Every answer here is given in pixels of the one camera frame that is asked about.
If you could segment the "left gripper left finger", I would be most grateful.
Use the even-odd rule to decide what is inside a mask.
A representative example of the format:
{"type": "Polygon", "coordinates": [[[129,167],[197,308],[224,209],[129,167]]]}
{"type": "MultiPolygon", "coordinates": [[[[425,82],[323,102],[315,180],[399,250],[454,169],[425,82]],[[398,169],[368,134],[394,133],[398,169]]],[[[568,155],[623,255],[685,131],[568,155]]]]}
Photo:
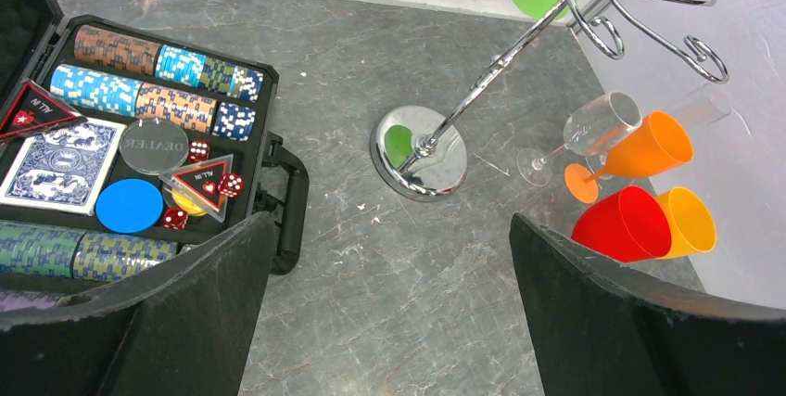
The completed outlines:
{"type": "Polygon", "coordinates": [[[61,293],[1,315],[5,395],[235,395],[276,250],[268,213],[111,283],[4,274],[61,293]]]}

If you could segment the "orange wine glass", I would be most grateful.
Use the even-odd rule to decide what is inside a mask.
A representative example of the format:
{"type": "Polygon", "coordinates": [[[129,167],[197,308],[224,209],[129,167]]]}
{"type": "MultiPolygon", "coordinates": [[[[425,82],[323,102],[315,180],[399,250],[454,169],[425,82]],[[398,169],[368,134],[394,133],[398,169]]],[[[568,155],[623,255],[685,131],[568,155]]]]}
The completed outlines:
{"type": "Polygon", "coordinates": [[[597,180],[605,175],[625,178],[648,178],[692,161],[691,138],[671,115],[657,110],[642,120],[641,126],[608,150],[606,162],[595,173],[579,163],[564,169],[564,183],[580,202],[591,204],[598,199],[597,180]]]}

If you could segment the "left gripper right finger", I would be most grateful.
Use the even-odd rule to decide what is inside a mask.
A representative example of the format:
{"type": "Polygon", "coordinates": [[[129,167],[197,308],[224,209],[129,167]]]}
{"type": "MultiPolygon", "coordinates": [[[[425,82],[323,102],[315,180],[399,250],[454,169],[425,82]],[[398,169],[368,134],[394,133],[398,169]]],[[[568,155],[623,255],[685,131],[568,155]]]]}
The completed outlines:
{"type": "Polygon", "coordinates": [[[548,395],[781,395],[785,312],[677,286],[515,214],[513,267],[548,395]]]}

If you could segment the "clear wine glass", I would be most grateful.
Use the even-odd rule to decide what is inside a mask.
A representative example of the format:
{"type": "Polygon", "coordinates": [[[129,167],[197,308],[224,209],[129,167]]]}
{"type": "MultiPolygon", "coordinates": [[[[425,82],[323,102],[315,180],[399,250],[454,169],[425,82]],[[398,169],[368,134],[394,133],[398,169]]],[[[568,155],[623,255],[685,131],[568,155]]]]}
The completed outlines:
{"type": "Polygon", "coordinates": [[[583,157],[607,152],[637,130],[642,115],[628,95],[613,91],[592,99],[574,111],[565,122],[563,143],[548,154],[535,148],[521,149],[517,167],[530,184],[545,186],[551,180],[550,162],[566,150],[583,157]]]}
{"type": "Polygon", "coordinates": [[[694,131],[728,116],[731,106],[727,96],[705,85],[687,94],[676,105],[660,111],[678,120],[691,137],[694,131]]]}

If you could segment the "red wine glass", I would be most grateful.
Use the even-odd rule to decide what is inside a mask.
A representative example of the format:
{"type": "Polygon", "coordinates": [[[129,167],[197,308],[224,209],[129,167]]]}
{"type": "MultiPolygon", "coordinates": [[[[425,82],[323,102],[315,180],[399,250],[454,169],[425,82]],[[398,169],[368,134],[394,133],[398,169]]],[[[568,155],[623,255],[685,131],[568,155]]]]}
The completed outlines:
{"type": "Polygon", "coordinates": [[[619,262],[666,256],[672,235],[665,212],[638,186],[627,186],[588,208],[571,239],[619,262]]]}

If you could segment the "yellow wine glass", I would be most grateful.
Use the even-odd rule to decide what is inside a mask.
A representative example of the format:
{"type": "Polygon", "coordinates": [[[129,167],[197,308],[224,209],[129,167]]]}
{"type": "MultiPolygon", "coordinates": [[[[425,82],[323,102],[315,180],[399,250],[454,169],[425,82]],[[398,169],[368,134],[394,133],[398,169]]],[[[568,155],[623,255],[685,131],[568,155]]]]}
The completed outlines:
{"type": "Polygon", "coordinates": [[[674,187],[655,200],[671,232],[671,247],[663,259],[706,253],[716,246],[717,230],[712,213],[690,189],[674,187]]]}

